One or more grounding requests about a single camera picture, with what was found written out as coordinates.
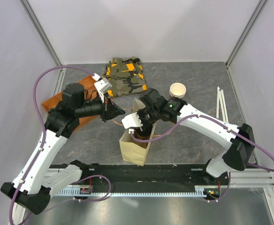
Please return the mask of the black plastic cup lid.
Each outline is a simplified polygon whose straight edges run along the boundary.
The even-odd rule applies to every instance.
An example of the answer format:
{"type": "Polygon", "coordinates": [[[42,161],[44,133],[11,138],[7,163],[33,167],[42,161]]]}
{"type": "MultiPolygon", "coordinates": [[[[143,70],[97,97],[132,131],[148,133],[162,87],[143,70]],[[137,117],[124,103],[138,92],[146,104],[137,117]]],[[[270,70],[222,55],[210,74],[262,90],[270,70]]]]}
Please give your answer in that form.
{"type": "Polygon", "coordinates": [[[144,130],[141,130],[140,128],[138,128],[134,131],[134,137],[140,140],[148,140],[151,136],[151,131],[152,131],[151,128],[146,128],[144,130]]]}

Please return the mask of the brown paper bag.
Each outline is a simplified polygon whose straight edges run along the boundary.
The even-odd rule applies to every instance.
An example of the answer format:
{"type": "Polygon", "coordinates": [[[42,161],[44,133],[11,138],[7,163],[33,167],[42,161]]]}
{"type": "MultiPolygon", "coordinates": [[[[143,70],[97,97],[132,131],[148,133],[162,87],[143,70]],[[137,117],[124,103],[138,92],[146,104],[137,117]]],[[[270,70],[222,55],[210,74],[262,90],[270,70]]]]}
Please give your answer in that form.
{"type": "MultiPolygon", "coordinates": [[[[134,99],[132,112],[136,112],[139,109],[145,108],[145,105],[138,99],[134,99]]],[[[156,128],[156,124],[152,125],[152,128],[150,128],[149,135],[146,136],[146,138],[143,137],[136,137],[138,139],[152,139],[154,137],[158,137],[159,135],[154,135],[154,131],[156,128]]],[[[124,134],[119,140],[120,144],[120,150],[122,154],[122,158],[126,162],[130,162],[139,166],[144,166],[146,156],[149,151],[149,147],[151,145],[151,142],[149,143],[142,143],[142,142],[136,142],[131,138],[131,135],[128,132],[128,129],[125,130],[124,134]]]]}

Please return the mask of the stack of paper cups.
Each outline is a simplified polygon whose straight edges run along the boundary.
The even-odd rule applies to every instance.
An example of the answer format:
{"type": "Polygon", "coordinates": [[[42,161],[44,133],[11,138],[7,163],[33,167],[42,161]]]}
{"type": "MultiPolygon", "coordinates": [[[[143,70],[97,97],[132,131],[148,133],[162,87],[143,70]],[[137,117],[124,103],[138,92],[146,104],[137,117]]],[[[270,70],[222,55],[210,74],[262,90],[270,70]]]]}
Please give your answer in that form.
{"type": "Polygon", "coordinates": [[[169,94],[172,97],[183,98],[186,94],[186,87],[179,82],[173,83],[170,86],[169,94]]]}

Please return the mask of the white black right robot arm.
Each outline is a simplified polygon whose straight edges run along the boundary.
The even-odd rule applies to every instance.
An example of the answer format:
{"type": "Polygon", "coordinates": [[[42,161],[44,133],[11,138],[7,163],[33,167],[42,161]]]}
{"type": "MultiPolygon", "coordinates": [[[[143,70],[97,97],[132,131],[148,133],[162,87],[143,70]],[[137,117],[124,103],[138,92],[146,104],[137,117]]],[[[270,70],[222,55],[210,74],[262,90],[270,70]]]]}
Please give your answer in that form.
{"type": "Polygon", "coordinates": [[[213,184],[218,177],[230,169],[243,171],[253,153],[253,129],[244,123],[241,126],[220,121],[194,108],[186,101],[170,97],[166,99],[157,90],[150,88],[139,97],[145,105],[136,112],[140,130],[146,130],[158,120],[170,121],[185,126],[219,143],[224,152],[210,159],[201,173],[202,181],[213,184]]]}

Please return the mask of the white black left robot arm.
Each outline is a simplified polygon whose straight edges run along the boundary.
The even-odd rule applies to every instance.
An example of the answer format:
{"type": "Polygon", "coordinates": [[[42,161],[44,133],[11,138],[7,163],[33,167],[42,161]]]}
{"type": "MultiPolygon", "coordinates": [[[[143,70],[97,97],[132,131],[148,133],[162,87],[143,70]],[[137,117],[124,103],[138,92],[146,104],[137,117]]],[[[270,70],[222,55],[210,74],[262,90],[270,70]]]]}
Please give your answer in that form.
{"type": "Polygon", "coordinates": [[[66,186],[75,182],[86,184],[89,181],[90,173],[75,164],[45,178],[58,151],[79,127],[80,118],[99,115],[102,121],[107,121],[125,114],[107,94],[112,87],[109,81],[102,79],[94,86],[95,97],[80,83],[66,86],[61,93],[62,100],[49,110],[40,144],[20,174],[12,182],[5,182],[0,189],[15,203],[35,215],[43,212],[50,199],[66,186]]]}

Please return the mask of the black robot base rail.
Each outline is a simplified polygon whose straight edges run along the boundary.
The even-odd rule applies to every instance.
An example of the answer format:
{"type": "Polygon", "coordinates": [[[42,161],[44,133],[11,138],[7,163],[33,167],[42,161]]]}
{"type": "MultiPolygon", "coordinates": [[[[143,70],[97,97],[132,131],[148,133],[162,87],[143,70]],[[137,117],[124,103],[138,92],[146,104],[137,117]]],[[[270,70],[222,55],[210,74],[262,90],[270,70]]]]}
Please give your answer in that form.
{"type": "Polygon", "coordinates": [[[223,187],[229,180],[227,172],[218,178],[209,176],[203,172],[204,164],[87,165],[78,160],[72,164],[82,169],[82,178],[103,175],[109,179],[83,182],[91,184],[95,192],[105,192],[109,187],[113,193],[191,192],[195,186],[223,187]]]}

